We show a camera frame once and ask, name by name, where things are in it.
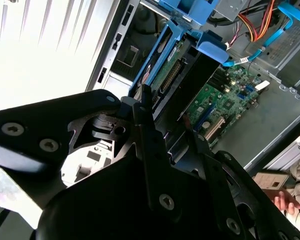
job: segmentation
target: circuit chip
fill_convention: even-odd
[[[231,107],[234,105],[235,103],[233,101],[231,101],[230,99],[228,99],[224,104],[223,107],[227,110],[230,110]]]

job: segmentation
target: motherboard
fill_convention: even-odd
[[[219,67],[187,109],[193,129],[213,147],[245,111],[259,105],[263,83],[241,66]]]

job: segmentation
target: wire bundle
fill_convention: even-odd
[[[264,13],[259,32],[257,32],[257,29],[254,27],[254,25],[251,23],[251,21],[245,15],[243,15],[242,13],[239,13],[238,17],[243,22],[243,24],[247,27],[247,29],[249,31],[251,42],[258,41],[266,34],[266,32],[269,28],[269,25],[270,25],[274,5],[275,5],[275,0],[271,0],[266,8],[265,13]]]

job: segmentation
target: yellow wire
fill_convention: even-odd
[[[244,25],[247,27],[247,29],[249,30],[250,33],[250,41],[253,42],[254,41],[254,34],[252,32],[252,29],[250,27],[250,25],[240,16],[240,14],[238,15],[238,17],[241,19],[241,21],[244,23]]]

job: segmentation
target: screw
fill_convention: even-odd
[[[174,200],[167,194],[161,194],[159,197],[159,202],[161,206],[167,210],[171,211],[175,208]]]
[[[229,154],[227,154],[227,153],[224,155],[224,157],[225,157],[226,159],[228,159],[228,160],[232,160],[231,156],[230,156]]]
[[[226,220],[226,225],[234,234],[236,234],[236,235],[240,234],[240,227],[239,227],[238,223],[235,220],[233,220],[232,218],[228,218]]]
[[[20,136],[25,132],[25,128],[16,122],[7,122],[1,127],[1,131],[9,136]]]
[[[288,91],[288,88],[282,84],[279,86],[279,89],[281,89],[284,92]]]
[[[40,148],[45,151],[45,152],[49,152],[49,153],[53,153],[55,151],[58,150],[59,148],[59,144],[50,138],[46,138],[40,141],[39,143]]]
[[[115,99],[112,96],[107,96],[106,99],[108,99],[110,102],[114,102]]]
[[[282,240],[289,240],[288,237],[287,237],[282,231],[279,232],[279,237],[280,237]]]

